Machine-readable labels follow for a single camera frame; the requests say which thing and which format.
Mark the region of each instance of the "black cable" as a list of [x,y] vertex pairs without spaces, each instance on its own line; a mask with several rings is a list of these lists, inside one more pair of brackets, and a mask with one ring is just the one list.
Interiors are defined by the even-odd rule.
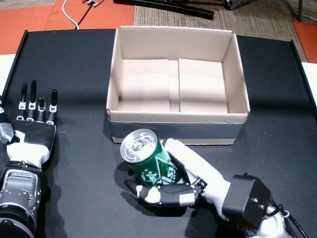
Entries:
[[297,238],[295,232],[293,231],[291,224],[289,224],[289,221],[287,218],[284,219],[285,222],[285,229],[287,231],[288,234],[290,234],[293,238]]
[[84,18],[86,17],[86,15],[88,14],[88,12],[90,11],[90,9],[92,8],[93,3],[90,3],[89,8],[87,9],[87,11],[85,12],[85,14],[83,15],[83,17],[79,20],[78,25],[84,20]]
[[299,225],[299,223],[296,221],[296,219],[292,215],[289,215],[289,219],[296,226],[296,228],[300,231],[302,236],[304,238],[308,238],[308,235],[306,234],[306,232],[303,230],[303,228]]
[[293,238],[297,238],[297,236],[295,235],[295,232],[294,230],[292,229],[288,219],[291,220],[291,222],[296,226],[296,228],[299,230],[299,232],[301,233],[301,235],[304,237],[304,238],[308,238],[308,235],[306,234],[306,232],[303,230],[303,228],[299,225],[299,223],[296,221],[296,219],[288,214],[285,210],[284,210],[284,207],[283,205],[276,205],[276,202],[274,201],[273,197],[271,196],[270,197],[270,203],[273,207],[275,207],[275,210],[271,213],[267,213],[266,215],[267,216],[273,216],[275,214],[277,214],[278,212],[281,212],[283,216],[286,216],[286,215],[289,215],[288,218],[285,218],[284,221],[285,221],[285,226],[286,226],[286,230],[287,232],[293,237]]

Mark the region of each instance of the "robotic hand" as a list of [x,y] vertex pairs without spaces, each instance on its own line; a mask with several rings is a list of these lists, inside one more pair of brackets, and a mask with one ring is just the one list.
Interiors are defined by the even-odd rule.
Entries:
[[23,83],[14,126],[0,101],[0,141],[7,145],[10,158],[0,169],[1,237],[34,238],[36,233],[37,209],[47,186],[42,165],[52,151],[57,113],[57,91],[52,91],[47,119],[45,100],[36,102],[36,91],[33,80],[27,104],[27,84]]
[[296,237],[287,217],[293,223],[296,220],[283,206],[276,205],[270,190],[258,178],[235,175],[230,183],[180,141],[168,139],[165,149],[183,175],[185,183],[151,187],[126,180],[126,186],[135,197],[157,207],[192,206],[199,198],[204,198],[215,205],[222,219],[243,229],[248,238]]

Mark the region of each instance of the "open cardboard box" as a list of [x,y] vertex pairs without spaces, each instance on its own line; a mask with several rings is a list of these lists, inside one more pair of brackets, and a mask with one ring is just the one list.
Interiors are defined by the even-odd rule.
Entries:
[[236,35],[117,29],[106,111],[113,142],[148,128],[185,144],[233,144],[250,112]]

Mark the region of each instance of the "green can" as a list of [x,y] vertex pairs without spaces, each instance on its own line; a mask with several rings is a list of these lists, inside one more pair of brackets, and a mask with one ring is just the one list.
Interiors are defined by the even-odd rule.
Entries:
[[155,133],[148,129],[128,134],[120,147],[131,169],[150,186],[181,182],[181,175]]

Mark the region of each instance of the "black tabletop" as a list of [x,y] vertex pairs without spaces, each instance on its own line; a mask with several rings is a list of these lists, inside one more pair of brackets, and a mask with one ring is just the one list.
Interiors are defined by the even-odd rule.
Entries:
[[[59,120],[51,163],[51,195],[43,199],[39,233],[46,238],[235,237],[211,206],[150,209],[123,181],[128,167],[109,139],[105,118],[114,30],[28,33],[5,109],[15,116],[23,82],[38,96],[59,93]],[[290,43],[238,37],[251,114],[233,146],[192,146],[230,180],[258,176],[276,202],[316,237],[317,128]],[[4,151],[0,162],[7,160]]]

